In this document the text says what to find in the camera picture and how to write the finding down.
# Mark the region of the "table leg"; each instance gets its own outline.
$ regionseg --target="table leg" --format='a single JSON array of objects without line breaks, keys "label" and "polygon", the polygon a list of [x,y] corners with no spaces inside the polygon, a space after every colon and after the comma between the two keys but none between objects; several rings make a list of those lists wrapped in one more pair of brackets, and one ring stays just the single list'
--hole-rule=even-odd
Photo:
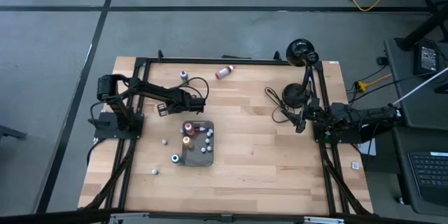
[{"label": "table leg", "polygon": [[430,33],[434,28],[443,24],[443,22],[448,18],[448,3],[445,4],[440,10],[434,13],[430,18],[427,19],[423,24],[420,24],[417,29],[407,35],[404,39],[397,41],[397,45],[402,50],[410,50],[412,46],[420,41],[424,36]]}]

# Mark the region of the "white cable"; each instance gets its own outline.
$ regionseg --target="white cable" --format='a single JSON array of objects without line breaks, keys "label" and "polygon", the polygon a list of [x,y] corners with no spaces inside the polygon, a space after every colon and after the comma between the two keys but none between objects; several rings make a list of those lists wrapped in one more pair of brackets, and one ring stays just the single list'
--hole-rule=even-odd
[{"label": "white cable", "polygon": [[414,88],[412,91],[408,92],[407,94],[405,94],[405,96],[399,98],[396,102],[392,103],[392,105],[396,105],[398,102],[401,102],[402,100],[406,99],[408,96],[412,95],[413,92],[417,91],[419,88],[423,87],[425,84],[429,83],[430,81],[434,80],[435,78],[437,78],[440,74],[443,74],[444,72],[446,72],[448,70],[448,67],[446,69],[441,70],[440,72],[438,72],[436,75],[434,75],[433,77],[429,78],[427,81],[425,81],[424,83],[420,84],[418,87]]}]

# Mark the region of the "black metal frame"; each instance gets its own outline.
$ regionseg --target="black metal frame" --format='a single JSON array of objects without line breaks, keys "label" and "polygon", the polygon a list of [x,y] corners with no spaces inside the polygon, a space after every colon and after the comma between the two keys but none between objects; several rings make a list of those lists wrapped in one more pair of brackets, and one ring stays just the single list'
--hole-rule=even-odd
[{"label": "black metal frame", "polygon": [[[249,65],[289,66],[289,63],[281,60],[278,52],[276,52],[274,54],[273,59],[269,59],[269,60],[262,60],[262,59],[259,59],[259,60],[256,60],[256,59],[190,59],[190,58],[165,58],[162,51],[159,50],[157,52],[157,58],[141,58],[141,57],[136,58],[136,63],[134,65],[134,72],[133,72],[132,76],[133,77],[138,76],[140,67],[144,65],[145,68],[144,68],[144,73],[143,73],[143,80],[148,81],[151,63],[240,64],[240,65],[241,64],[249,64]],[[315,70],[317,70],[317,72],[318,72],[318,78],[319,78],[319,83],[321,86],[323,104],[325,106],[325,109],[329,109],[330,101],[328,99],[328,93],[327,93],[327,88],[326,88],[325,76],[323,73],[322,62],[318,62],[315,65]],[[141,110],[143,108],[143,101],[144,101],[144,97],[140,96],[139,103],[137,106],[137,112],[141,112]],[[130,106],[130,104],[132,104],[132,99],[128,100],[127,105]],[[132,144],[133,147],[135,147],[135,143],[137,140],[131,139],[130,141],[131,141],[130,144]],[[123,147],[124,147],[124,144],[120,144],[120,142],[119,142],[116,153],[115,153],[115,160],[113,161],[114,168],[116,166],[118,166],[118,164],[120,163],[121,153],[123,153]],[[319,149],[320,149],[321,153],[322,153],[322,151],[326,152],[325,145],[319,144]],[[335,162],[335,171],[339,174],[339,176],[342,177],[342,169],[340,167],[340,159],[339,159],[339,153],[338,153],[338,149],[337,149],[337,143],[331,144],[331,151],[333,153],[333,160]],[[130,153],[130,155],[131,155],[131,157],[133,157],[134,148],[132,148],[132,152]],[[326,167],[324,165],[325,161],[324,161],[323,156],[321,156],[321,161],[322,161],[322,168],[323,168],[324,181],[325,181],[325,190],[327,192],[328,208],[329,208],[330,214],[335,214],[337,212],[336,212],[335,200],[334,200],[334,195],[333,195],[332,183],[331,183],[331,179],[330,179],[330,173],[328,172],[328,170],[326,169]],[[119,199],[119,203],[118,203],[118,208],[120,208],[120,209],[124,209],[124,207],[125,207],[125,199],[126,199],[127,187],[128,187],[129,179],[130,179],[130,175],[131,175],[131,172],[130,172],[131,168],[132,168],[132,158],[129,162],[129,166],[126,167],[126,170],[125,170],[125,173],[123,176],[123,183],[122,183],[122,188],[120,191],[120,199]],[[113,190],[109,193],[109,196],[107,199],[108,201],[106,202],[107,203],[106,207],[111,207],[111,198],[112,197],[113,197]],[[347,199],[341,190],[340,190],[340,197],[341,197],[341,201],[342,201],[343,213],[349,214],[349,207],[348,207]]]},{"label": "black metal frame", "polygon": [[413,45],[423,39],[428,33],[439,27],[443,34],[443,40],[441,42],[448,42],[448,30],[443,22],[448,19],[448,3],[446,3],[440,10],[431,0],[425,0],[428,10],[433,13],[427,21],[423,22],[413,32],[407,35],[405,38],[397,39],[397,45],[402,50],[411,50]]},{"label": "black metal frame", "polygon": [[[45,224],[60,224],[60,223],[98,223],[107,221],[108,219],[121,221],[120,214],[125,214],[129,218],[168,218],[168,219],[188,219],[201,221],[220,221],[222,223],[231,223],[234,221],[284,221],[293,223],[309,223],[322,217],[312,216],[273,216],[269,214],[220,214],[220,213],[167,213],[167,212],[125,212],[123,209],[91,209],[84,211],[68,211],[59,213],[40,213],[23,216],[7,216],[0,217],[0,223],[6,224],[31,224],[31,223],[45,223]],[[419,222],[412,220],[397,220],[392,218],[380,218],[375,216],[361,216],[347,213],[335,213],[327,218],[342,219],[347,224],[428,224],[427,222]]]}]

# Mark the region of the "white cap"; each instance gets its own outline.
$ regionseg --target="white cap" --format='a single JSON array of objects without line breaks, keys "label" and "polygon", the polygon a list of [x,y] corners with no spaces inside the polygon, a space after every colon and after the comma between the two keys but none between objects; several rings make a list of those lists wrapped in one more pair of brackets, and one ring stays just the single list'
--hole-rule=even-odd
[{"label": "white cap", "polygon": [[187,124],[185,124],[185,129],[186,129],[187,131],[190,131],[190,130],[193,129],[193,126],[191,125],[191,123],[187,123]]},{"label": "white cap", "polygon": [[175,162],[175,163],[179,162],[180,159],[181,159],[181,158],[180,158],[179,155],[177,155],[177,154],[174,154],[174,155],[171,156],[171,161],[173,161],[173,162]]},{"label": "white cap", "polygon": [[190,137],[188,137],[188,136],[184,137],[184,138],[182,139],[182,142],[183,142],[184,144],[189,144],[189,143],[190,143]]}]

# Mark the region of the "gray tray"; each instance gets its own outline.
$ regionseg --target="gray tray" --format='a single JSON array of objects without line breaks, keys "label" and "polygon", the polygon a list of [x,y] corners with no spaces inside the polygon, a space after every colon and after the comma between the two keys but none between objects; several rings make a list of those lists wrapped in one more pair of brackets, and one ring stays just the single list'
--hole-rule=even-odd
[{"label": "gray tray", "polygon": [[[181,164],[190,167],[204,167],[213,164],[214,160],[214,139],[215,139],[215,129],[214,124],[211,121],[185,121],[182,124],[182,129],[185,129],[185,124],[191,123],[191,125],[196,127],[205,127],[205,132],[196,133],[195,136],[191,137],[193,141],[193,148],[189,150],[182,144],[182,154],[181,154]],[[213,130],[213,134],[208,137],[207,132],[209,129]],[[186,132],[183,133],[183,137],[189,137]],[[206,144],[205,139],[210,139],[210,143]],[[201,152],[201,148],[211,146],[211,151]]]}]

